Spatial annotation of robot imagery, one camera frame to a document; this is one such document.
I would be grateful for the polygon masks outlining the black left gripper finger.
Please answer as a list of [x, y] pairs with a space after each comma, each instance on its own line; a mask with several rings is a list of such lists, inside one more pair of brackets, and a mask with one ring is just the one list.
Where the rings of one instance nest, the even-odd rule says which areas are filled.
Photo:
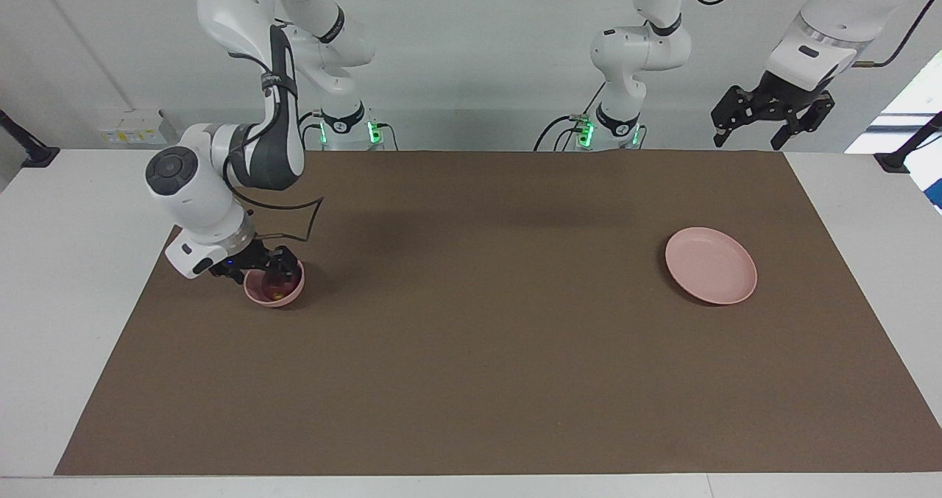
[[739, 85], [731, 86], [711, 110], [715, 129], [713, 142], [716, 147], [723, 147], [734, 130], [751, 123], [750, 95]]
[[771, 138], [771, 146], [780, 152], [787, 141], [803, 132], [815, 132], [835, 106], [831, 93], [821, 93], [807, 107], [785, 105], [778, 110], [784, 120], [783, 126]]

